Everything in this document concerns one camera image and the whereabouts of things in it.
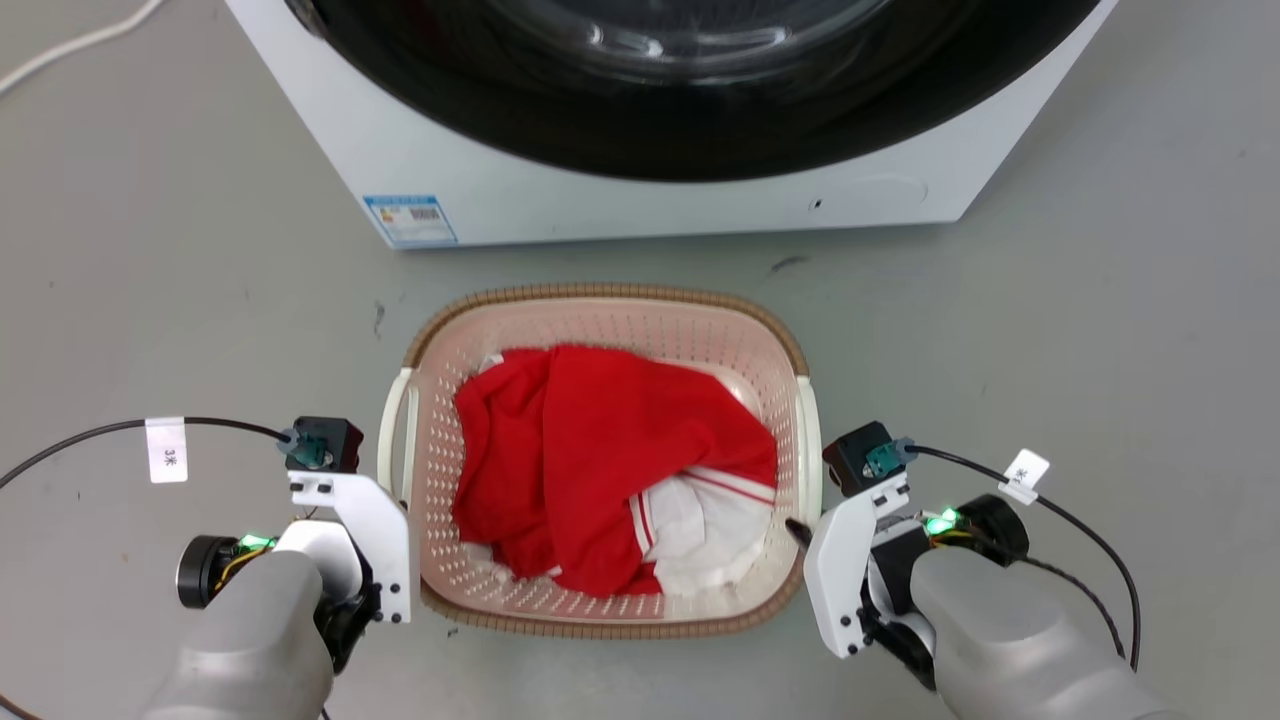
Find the washing machine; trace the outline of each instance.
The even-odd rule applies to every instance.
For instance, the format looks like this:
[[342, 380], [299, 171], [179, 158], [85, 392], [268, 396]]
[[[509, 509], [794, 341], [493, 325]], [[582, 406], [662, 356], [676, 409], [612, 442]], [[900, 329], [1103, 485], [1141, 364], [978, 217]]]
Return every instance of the washing machine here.
[[1116, 0], [228, 0], [397, 249], [960, 219]]

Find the laundry basket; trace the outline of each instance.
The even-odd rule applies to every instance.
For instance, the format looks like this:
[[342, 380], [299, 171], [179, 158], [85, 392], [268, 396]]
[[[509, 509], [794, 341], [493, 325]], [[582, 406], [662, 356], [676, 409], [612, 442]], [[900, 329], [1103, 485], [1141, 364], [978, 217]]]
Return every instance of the laundry basket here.
[[[739, 583], [689, 597], [600, 600], [548, 578], [515, 580], [460, 542], [451, 509], [466, 447], [454, 392], [485, 355], [563, 343], [626, 348], [713, 373], [777, 438], [778, 493], [764, 551]], [[762, 307], [654, 286], [538, 286], [465, 297], [422, 328], [387, 400], [378, 477], [417, 524], [422, 601], [449, 619], [540, 635], [701, 637], [763, 623], [800, 588], [803, 559], [783, 521], [818, 520], [820, 442], [804, 355]]]

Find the yellow wire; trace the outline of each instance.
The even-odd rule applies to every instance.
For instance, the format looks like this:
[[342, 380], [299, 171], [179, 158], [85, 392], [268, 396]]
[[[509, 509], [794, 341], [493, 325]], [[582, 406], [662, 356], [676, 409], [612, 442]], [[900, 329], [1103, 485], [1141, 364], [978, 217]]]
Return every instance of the yellow wire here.
[[218, 591], [223, 589], [223, 585], [225, 585], [227, 580], [230, 579], [232, 568], [236, 568], [238, 565], [243, 565], [243, 564], [248, 562], [250, 560], [253, 560], [259, 555], [262, 555], [264, 552], [266, 552], [270, 548], [271, 548], [270, 544], [265, 544], [265, 546], [255, 550], [253, 552], [246, 552], [244, 555], [241, 555], [236, 560], [232, 560], [229, 564], [227, 564], [227, 568], [223, 568], [223, 578], [220, 580], [218, 580], [216, 585], [214, 585], [214, 592], [218, 592]]

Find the gray floor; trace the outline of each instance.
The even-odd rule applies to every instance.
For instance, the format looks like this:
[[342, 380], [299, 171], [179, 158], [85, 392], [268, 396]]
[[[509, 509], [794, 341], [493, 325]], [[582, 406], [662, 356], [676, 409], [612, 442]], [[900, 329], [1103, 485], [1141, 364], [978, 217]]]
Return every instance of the gray floor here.
[[[5, 3], [0, 68], [136, 1]], [[1201, 717], [1272, 716], [1276, 28], [1271, 0], [1123, 0], [956, 225], [397, 255], [229, 13], [174, 0], [0, 100], [0, 465], [147, 415], [333, 414], [372, 429], [415, 331], [479, 288], [727, 291], [795, 331], [826, 438], [881, 419], [992, 464], [1024, 446], [1053, 460], [1046, 492], [1138, 577], [1142, 674]], [[5, 489], [0, 692], [50, 720], [132, 716], [195, 621], [172, 591], [186, 542], [289, 516], [269, 443], [189, 438], [184, 486], [150, 486], [133, 434]], [[988, 489], [928, 461], [913, 486], [931, 505]], [[1046, 512], [1027, 518], [1037, 552], [1126, 628], [1106, 559]], [[1105, 642], [1085, 602], [1043, 582]], [[370, 632], [333, 717], [941, 714], [886, 655], [827, 656], [803, 597], [760, 629], [698, 642], [452, 629], [424, 612]]]

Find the basket rim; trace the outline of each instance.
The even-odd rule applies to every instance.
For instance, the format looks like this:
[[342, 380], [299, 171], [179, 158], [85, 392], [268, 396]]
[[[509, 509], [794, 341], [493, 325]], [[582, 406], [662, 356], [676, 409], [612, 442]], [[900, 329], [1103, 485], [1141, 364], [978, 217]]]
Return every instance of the basket rim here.
[[[782, 343], [791, 368], [796, 375], [808, 375], [809, 364], [800, 350], [791, 331], [773, 313], [749, 300], [699, 290], [685, 290], [658, 284], [631, 284], [631, 283], [553, 283], [512, 287], [504, 290], [489, 290], [461, 297], [444, 306], [419, 331], [410, 343], [404, 355], [404, 368], [417, 369], [426, 354], [428, 346], [445, 325], [458, 316], [493, 305], [513, 302], [529, 302], [539, 300], [585, 300], [585, 299], [614, 299], [614, 300], [655, 300], [663, 302], [677, 302], [690, 305], [709, 305], [724, 310], [733, 310], [759, 322]], [[759, 606], [728, 618], [713, 618], [708, 620], [678, 620], [673, 623], [632, 623], [632, 621], [568, 621], [544, 620], [538, 618], [521, 618], [472, 610], [447, 600], [436, 592], [425, 578], [420, 578], [420, 596], [422, 602], [438, 615], [448, 620], [488, 628], [507, 633], [522, 633], [530, 635], [545, 635], [557, 638], [581, 639], [669, 639], [669, 638], [700, 638], [739, 633], [760, 625], [782, 611], [795, 597], [804, 582], [804, 555], [797, 552], [791, 565], [791, 571], [777, 591]]]

